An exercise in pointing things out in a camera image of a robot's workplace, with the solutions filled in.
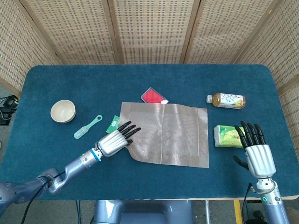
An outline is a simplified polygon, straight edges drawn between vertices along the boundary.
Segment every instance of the bottle cap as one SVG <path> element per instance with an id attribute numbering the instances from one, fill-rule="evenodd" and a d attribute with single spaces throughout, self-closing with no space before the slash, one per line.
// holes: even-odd
<path id="1" fill-rule="evenodd" d="M 207 95 L 206 102 L 210 104 L 212 101 L 213 101 L 213 96 L 212 95 Z"/>

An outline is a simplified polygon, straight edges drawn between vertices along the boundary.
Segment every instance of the teal comb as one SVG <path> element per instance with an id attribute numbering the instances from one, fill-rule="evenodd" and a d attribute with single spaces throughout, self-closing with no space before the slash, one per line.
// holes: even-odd
<path id="1" fill-rule="evenodd" d="M 103 119 L 102 115 L 98 115 L 92 122 L 90 122 L 88 125 L 80 128 L 79 130 L 74 133 L 74 138 L 79 139 L 81 138 L 85 133 L 88 132 L 89 128 L 91 128 L 94 124 L 98 123 Z"/>

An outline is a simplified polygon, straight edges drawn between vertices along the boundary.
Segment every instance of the blue felt tablecloth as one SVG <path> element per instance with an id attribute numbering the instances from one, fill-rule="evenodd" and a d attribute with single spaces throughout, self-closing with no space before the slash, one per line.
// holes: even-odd
<path id="1" fill-rule="evenodd" d="M 233 155 L 242 149 L 215 148 L 213 128 L 240 120 L 258 123 L 270 145 L 283 196 L 299 194 L 299 165 L 277 91 L 263 65 L 95 65 L 36 66 L 26 77 L 0 181 L 25 182 L 49 168 L 64 170 L 103 137 L 121 102 L 141 102 L 153 87 L 170 103 L 207 108 L 210 168 L 148 164 L 135 161 L 126 149 L 102 158 L 73 180 L 59 195 L 43 199 L 160 199 L 243 197 L 250 173 Z M 246 96 L 242 110 L 217 108 L 206 96 L 217 92 Z M 51 119 L 53 104 L 71 100 L 75 119 L 60 124 Z M 98 114 L 103 120 L 79 140 L 73 134 Z"/>

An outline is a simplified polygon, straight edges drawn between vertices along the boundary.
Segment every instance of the red package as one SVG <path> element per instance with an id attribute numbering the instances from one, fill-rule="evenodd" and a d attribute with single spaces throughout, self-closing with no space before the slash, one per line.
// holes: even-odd
<path id="1" fill-rule="evenodd" d="M 141 96 L 141 99 L 145 103 L 159 103 L 159 104 L 167 104 L 168 100 L 163 97 L 160 93 L 158 93 L 153 88 L 149 88 L 146 92 Z"/>

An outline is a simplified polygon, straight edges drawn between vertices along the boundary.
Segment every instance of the yellow tape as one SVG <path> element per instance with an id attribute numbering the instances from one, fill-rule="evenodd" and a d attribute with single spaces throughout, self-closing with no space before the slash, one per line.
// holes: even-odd
<path id="1" fill-rule="evenodd" d="M 242 215 L 241 215 L 241 207 L 240 201 L 234 200 L 234 207 L 235 207 L 235 221 L 237 224 L 243 224 Z"/>

